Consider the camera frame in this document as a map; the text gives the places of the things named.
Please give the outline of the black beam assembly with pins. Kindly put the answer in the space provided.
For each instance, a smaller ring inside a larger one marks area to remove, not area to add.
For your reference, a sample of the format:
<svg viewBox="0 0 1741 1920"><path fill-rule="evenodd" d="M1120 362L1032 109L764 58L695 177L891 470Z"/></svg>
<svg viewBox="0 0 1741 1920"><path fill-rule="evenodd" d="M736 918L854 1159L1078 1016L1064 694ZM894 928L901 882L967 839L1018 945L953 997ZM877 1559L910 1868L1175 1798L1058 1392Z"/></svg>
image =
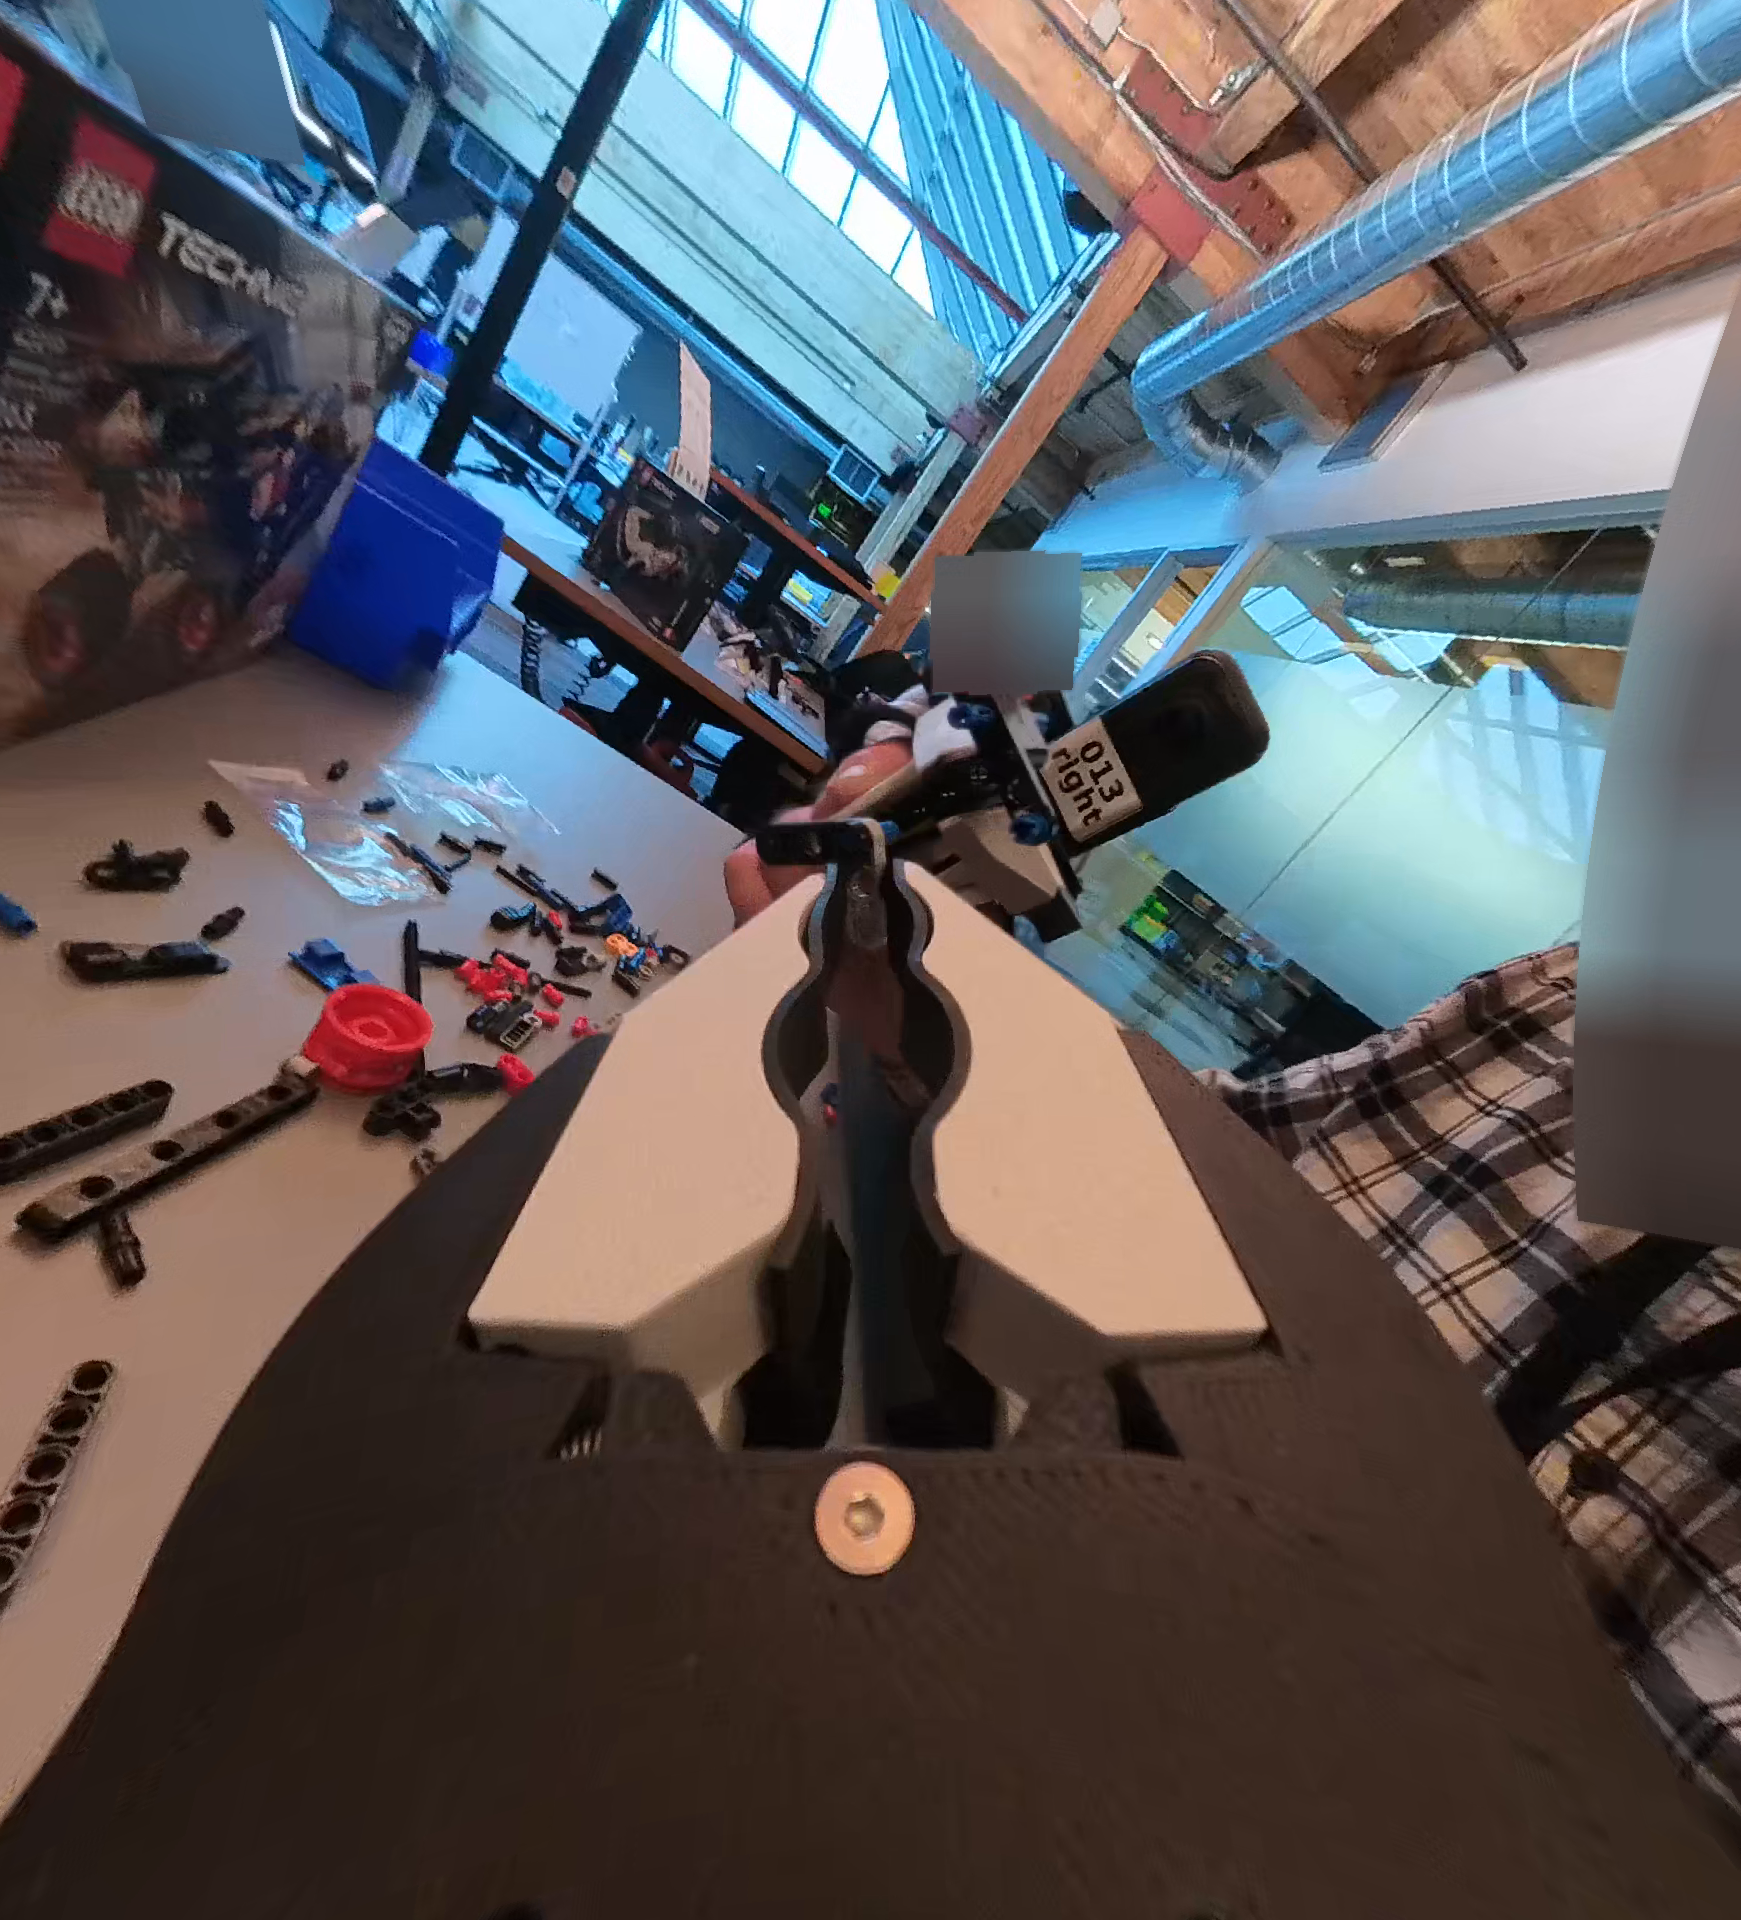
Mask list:
<svg viewBox="0 0 1741 1920"><path fill-rule="evenodd" d="M894 707L871 707L869 739L910 735L910 725L935 702L964 702L964 694L910 690ZM787 830L764 824L751 836L764 861L834 867L844 836L856 824L877 824L891 839L891 867L920 867L929 877L945 877L945 824L953 819L1013 819L1018 839L1048 842L1048 836L1054 836L1048 819L1029 807L1029 764L1023 764L1018 730L1007 725L1007 715L993 702L970 702L970 707L988 707L982 735L976 735L982 739L976 764L964 764L945 773L910 770L910 780L886 792L886 803L871 803L865 819L787 824Z"/></svg>

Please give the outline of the large red wheel rim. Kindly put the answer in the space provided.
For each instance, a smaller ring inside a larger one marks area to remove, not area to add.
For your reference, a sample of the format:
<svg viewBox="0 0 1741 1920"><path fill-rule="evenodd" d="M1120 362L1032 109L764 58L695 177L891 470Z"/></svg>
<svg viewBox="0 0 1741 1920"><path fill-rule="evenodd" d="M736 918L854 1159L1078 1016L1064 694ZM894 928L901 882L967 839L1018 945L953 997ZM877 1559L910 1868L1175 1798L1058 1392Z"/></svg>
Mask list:
<svg viewBox="0 0 1741 1920"><path fill-rule="evenodd" d="M352 983L327 997L301 1057L334 1093L398 1093L422 1069L427 1044L435 1016L417 997L382 983Z"/></svg>

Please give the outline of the black straight beam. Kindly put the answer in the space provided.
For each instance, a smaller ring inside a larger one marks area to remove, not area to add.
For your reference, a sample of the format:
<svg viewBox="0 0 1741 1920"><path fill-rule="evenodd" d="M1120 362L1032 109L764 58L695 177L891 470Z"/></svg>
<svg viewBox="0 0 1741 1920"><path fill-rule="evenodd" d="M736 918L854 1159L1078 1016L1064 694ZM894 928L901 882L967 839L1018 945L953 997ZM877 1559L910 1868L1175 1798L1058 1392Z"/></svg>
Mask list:
<svg viewBox="0 0 1741 1920"><path fill-rule="evenodd" d="M118 1360L87 1356L67 1373L67 1383L42 1405L42 1418L30 1436L0 1490L0 1612L23 1589L110 1392L118 1392Z"/></svg>

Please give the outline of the black pole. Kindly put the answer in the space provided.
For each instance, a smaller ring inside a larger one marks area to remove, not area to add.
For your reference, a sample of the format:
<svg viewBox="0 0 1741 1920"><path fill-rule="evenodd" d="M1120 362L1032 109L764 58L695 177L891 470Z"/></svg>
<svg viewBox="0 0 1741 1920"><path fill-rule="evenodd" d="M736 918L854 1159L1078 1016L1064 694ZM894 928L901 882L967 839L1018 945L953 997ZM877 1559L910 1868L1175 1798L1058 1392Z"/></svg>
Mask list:
<svg viewBox="0 0 1741 1920"><path fill-rule="evenodd" d="M594 169L597 136L608 132L622 94L646 51L655 15L666 4L659 0L622 0L615 15L603 23L597 54L581 71L581 85L566 109L566 128L547 150L547 163L518 220L518 242L492 276L492 291L461 346L461 354L453 362L453 382L441 392L435 425L422 440L422 465L435 479L453 479L461 440L479 414L479 408L489 400L489 382L498 379L503 346L520 322L520 308L544 276L544 260L554 253L554 233L578 204L578 188Z"/></svg>

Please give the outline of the black nine-hole beam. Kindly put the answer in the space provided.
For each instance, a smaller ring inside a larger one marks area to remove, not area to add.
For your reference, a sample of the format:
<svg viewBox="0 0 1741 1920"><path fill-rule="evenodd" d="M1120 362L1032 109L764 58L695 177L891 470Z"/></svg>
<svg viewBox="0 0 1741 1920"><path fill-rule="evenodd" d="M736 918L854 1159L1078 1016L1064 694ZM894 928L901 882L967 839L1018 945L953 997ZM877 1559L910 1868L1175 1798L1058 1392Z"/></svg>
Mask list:
<svg viewBox="0 0 1741 1920"><path fill-rule="evenodd" d="M104 1217L204 1175L210 1165L253 1148L256 1133L301 1118L319 1100L319 1065L293 1057L256 1093L132 1148L95 1175L76 1175L17 1213L17 1232L36 1244L67 1244L95 1232Z"/></svg>

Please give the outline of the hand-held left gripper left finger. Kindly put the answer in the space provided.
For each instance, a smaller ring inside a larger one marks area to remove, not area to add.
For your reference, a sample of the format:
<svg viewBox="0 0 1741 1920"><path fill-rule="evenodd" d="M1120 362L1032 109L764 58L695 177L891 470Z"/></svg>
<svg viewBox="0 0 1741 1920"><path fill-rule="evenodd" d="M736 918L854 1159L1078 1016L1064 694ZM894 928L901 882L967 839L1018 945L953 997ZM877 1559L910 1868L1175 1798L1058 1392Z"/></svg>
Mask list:
<svg viewBox="0 0 1741 1920"><path fill-rule="evenodd" d="M806 1441L834 1412L825 908L800 877L566 1045L586 1082L465 1307L474 1350L677 1378L718 1441Z"/></svg>

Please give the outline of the black toy set box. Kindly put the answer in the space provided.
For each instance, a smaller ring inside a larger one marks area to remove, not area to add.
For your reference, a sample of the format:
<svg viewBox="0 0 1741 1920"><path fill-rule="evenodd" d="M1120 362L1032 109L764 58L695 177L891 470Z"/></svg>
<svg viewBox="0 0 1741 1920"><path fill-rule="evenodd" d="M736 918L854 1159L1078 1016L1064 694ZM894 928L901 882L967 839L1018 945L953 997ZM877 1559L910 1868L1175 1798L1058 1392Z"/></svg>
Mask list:
<svg viewBox="0 0 1741 1920"><path fill-rule="evenodd" d="M0 749L287 629L413 332L0 4Z"/></svg>

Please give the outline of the small clear plastic bag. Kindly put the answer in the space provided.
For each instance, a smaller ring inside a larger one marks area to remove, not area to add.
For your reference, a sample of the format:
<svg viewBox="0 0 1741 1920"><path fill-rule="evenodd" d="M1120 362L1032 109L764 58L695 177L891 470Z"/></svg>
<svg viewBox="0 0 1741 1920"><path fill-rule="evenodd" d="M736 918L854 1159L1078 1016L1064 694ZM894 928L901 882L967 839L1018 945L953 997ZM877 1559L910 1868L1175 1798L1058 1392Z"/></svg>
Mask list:
<svg viewBox="0 0 1741 1920"><path fill-rule="evenodd" d="M210 764L349 904L446 899L461 871L547 850L558 824L503 773L465 764L375 764L309 780L269 764Z"/></svg>

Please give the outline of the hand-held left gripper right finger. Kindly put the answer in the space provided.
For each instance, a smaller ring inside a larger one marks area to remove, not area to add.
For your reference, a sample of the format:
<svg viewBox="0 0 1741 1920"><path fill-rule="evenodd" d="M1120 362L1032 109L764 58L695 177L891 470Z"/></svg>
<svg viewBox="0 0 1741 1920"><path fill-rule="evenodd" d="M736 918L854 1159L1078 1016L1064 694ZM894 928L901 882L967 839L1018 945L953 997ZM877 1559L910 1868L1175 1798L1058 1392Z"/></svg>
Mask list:
<svg viewBox="0 0 1741 1920"><path fill-rule="evenodd" d="M925 867L891 871L909 1142L894 1441L993 1441L1064 1378L1246 1356L1246 1284L1111 1011Z"/></svg>

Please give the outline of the black T-shaped connector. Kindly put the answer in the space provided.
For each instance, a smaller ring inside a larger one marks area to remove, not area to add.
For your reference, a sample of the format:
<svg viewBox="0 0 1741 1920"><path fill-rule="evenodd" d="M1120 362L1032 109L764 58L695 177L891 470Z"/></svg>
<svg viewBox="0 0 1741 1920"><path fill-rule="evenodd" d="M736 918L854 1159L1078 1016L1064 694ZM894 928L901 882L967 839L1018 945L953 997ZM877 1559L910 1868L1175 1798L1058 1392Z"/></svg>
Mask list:
<svg viewBox="0 0 1741 1920"><path fill-rule="evenodd" d="M512 1093L512 1076L498 1065L417 1069L369 1100L361 1133L375 1142L407 1133L422 1148L441 1131L446 1100L492 1096L492 1093Z"/></svg>

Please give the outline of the wooden workbench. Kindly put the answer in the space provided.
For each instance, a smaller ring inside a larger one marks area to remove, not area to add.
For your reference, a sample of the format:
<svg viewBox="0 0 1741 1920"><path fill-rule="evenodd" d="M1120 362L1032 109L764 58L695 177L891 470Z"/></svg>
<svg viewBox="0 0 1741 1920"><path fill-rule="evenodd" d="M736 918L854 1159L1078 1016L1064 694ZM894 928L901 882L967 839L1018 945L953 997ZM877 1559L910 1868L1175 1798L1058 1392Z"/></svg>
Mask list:
<svg viewBox="0 0 1741 1920"><path fill-rule="evenodd" d="M631 674L631 719L659 719L677 707L677 725L723 730L751 739L769 764L813 780L831 770L831 746L787 702L751 702L751 682L736 668L736 647L706 621L685 643L655 635L622 591L586 574L581 549L566 528L554 533L503 533L498 553L520 562L529 589L518 613L541 621L547 635L586 643L597 656Z"/></svg>

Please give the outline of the grey desk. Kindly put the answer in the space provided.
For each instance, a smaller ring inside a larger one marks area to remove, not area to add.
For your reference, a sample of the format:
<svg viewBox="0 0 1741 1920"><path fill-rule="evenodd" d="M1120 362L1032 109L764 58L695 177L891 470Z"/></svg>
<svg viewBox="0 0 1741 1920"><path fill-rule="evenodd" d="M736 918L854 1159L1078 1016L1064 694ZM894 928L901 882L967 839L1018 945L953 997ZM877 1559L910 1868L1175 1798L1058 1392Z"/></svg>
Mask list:
<svg viewBox="0 0 1741 1920"><path fill-rule="evenodd" d="M36 937L0 932L0 1131L146 1076L170 1082L178 1125L256 1093L319 1021L316 983L287 965L309 937L398 975L399 920L435 918L435 899L349 904L210 770L327 773L334 757L352 780L399 757L503 773L558 824L534 867L566 895L615 871L679 949L730 928L718 861L736 836L479 656L393 694L280 651L0 749L0 895L40 920ZM170 895L98 895L82 867L118 839L184 842L193 867ZM210 945L233 968L82 985L63 945ZM360 1107L319 1096L162 1189L140 1213L140 1287L118 1287L82 1237L23 1244L17 1205L42 1187L0 1189L0 1490L67 1373L118 1360L118 1392L0 1612L0 1818L76 1718L244 1385L413 1189L407 1154L369 1142Z"/></svg>

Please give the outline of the toy car set box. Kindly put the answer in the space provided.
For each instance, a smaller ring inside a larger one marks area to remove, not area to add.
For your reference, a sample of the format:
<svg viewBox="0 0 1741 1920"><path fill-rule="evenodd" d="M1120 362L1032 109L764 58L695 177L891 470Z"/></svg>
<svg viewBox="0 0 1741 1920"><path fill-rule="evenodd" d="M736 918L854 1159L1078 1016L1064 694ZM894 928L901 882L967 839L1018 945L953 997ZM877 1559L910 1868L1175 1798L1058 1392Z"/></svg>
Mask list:
<svg viewBox="0 0 1741 1920"><path fill-rule="evenodd" d="M666 465L631 461L581 549L581 568L679 651L730 589L747 533L685 495Z"/></svg>

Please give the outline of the silver duct behind glass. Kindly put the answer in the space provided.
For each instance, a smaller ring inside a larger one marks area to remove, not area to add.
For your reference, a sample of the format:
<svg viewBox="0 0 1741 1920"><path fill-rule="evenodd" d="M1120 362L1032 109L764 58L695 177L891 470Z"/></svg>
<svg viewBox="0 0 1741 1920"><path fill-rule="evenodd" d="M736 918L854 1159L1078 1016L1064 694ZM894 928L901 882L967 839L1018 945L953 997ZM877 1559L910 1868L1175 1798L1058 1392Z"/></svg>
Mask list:
<svg viewBox="0 0 1741 1920"><path fill-rule="evenodd" d="M1357 581L1343 599L1347 621L1425 635L1505 635L1538 647L1628 647L1640 589L1565 589L1565 581L1472 581L1413 574Z"/></svg>

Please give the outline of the pile of small pins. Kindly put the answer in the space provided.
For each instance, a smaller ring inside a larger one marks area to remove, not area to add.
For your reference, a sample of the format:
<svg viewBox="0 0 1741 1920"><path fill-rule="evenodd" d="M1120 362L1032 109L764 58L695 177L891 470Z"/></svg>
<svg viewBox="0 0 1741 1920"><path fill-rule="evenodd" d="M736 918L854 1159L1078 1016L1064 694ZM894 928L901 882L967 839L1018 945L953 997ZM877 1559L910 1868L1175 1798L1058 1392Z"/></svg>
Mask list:
<svg viewBox="0 0 1741 1920"><path fill-rule="evenodd" d="M566 895L529 854L461 871L417 928L441 1029L518 1057L603 1039L695 965L695 949L646 928L603 871Z"/></svg>

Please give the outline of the black five-hole beam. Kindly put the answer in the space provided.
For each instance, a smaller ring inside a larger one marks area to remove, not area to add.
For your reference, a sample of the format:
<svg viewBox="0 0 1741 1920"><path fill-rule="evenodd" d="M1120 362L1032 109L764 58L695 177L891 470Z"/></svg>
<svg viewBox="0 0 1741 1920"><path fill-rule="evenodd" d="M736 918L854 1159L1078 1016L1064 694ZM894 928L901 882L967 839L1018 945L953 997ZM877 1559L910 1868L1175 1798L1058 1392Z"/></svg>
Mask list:
<svg viewBox="0 0 1741 1920"><path fill-rule="evenodd" d="M0 1133L0 1187L40 1179L73 1159L87 1159L110 1142L154 1131L170 1107L170 1082L140 1082L76 1107L30 1118Z"/></svg>

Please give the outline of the person's right hand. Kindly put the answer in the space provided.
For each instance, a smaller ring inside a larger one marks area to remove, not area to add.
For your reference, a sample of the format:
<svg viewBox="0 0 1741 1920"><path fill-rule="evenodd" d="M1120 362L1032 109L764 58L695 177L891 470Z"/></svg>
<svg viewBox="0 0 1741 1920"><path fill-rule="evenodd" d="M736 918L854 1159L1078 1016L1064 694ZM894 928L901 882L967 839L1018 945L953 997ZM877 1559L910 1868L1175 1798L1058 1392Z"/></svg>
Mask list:
<svg viewBox="0 0 1741 1920"><path fill-rule="evenodd" d="M869 739L854 757L834 764L825 792L806 807L781 809L774 824L831 824L831 819L865 819L886 792L910 780L910 735ZM757 839L736 842L718 867L730 920L757 920L781 895L806 882L819 867L764 861Z"/></svg>

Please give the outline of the silver ventilation duct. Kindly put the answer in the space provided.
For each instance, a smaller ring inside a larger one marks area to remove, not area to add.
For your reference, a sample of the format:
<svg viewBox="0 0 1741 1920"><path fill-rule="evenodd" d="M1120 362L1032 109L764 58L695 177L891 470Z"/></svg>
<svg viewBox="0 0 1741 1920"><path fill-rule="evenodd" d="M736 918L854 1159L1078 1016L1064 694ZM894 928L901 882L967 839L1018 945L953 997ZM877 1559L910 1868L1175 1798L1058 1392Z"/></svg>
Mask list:
<svg viewBox="0 0 1741 1920"><path fill-rule="evenodd" d="M1148 443L1182 470L1260 489L1278 448L1213 421L1199 408L1209 379L1733 99L1741 99L1741 0L1635 0L1612 11L1572 51L1357 194L1244 291L1158 332L1132 368L1132 409Z"/></svg>

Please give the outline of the plain blue storage bin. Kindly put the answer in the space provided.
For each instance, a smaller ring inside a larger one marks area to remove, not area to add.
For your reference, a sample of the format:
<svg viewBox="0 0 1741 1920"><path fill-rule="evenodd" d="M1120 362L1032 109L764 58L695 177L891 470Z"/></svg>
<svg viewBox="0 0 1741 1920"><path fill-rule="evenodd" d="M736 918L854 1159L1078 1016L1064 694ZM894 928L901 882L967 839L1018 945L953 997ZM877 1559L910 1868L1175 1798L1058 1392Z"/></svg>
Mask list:
<svg viewBox="0 0 1741 1920"><path fill-rule="evenodd" d="M361 683L413 690L479 629L498 536L489 502L375 440L287 635Z"/></svg>

